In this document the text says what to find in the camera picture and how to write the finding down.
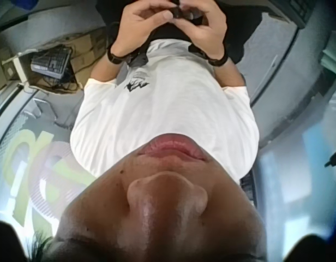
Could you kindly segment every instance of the finger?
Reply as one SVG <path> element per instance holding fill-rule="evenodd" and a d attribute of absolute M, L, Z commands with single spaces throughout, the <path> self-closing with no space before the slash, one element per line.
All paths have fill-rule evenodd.
<path fill-rule="evenodd" d="M 163 8 L 169 9 L 176 7 L 176 5 L 167 0 L 139 0 L 127 6 L 133 14 L 140 14 L 142 11 L 147 9 Z"/>
<path fill-rule="evenodd" d="M 182 5 L 198 8 L 208 19 L 208 24 L 216 28 L 225 23 L 226 18 L 214 0 L 181 0 Z"/>
<path fill-rule="evenodd" d="M 199 28 L 186 19 L 174 19 L 173 23 L 191 39 L 198 33 Z"/>
<path fill-rule="evenodd" d="M 166 10 L 159 12 L 157 14 L 154 14 L 150 18 L 142 21 L 142 26 L 148 31 L 152 32 L 157 27 L 164 25 L 165 23 L 168 23 L 173 20 L 173 14 L 172 12 Z"/>

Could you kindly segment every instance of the man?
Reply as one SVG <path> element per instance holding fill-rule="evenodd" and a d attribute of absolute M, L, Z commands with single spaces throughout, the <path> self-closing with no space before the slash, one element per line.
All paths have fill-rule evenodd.
<path fill-rule="evenodd" d="M 195 26 L 174 19 L 174 7 L 140 0 L 123 10 L 71 135 L 75 158 L 98 179 L 67 207 L 43 260 L 265 260 L 263 224 L 237 184 L 259 133 L 244 80 L 225 59 L 226 17 L 214 0 L 181 0 L 203 12 Z M 186 41 L 156 40 L 149 62 L 117 82 L 121 61 L 166 23 L 208 60 Z"/>

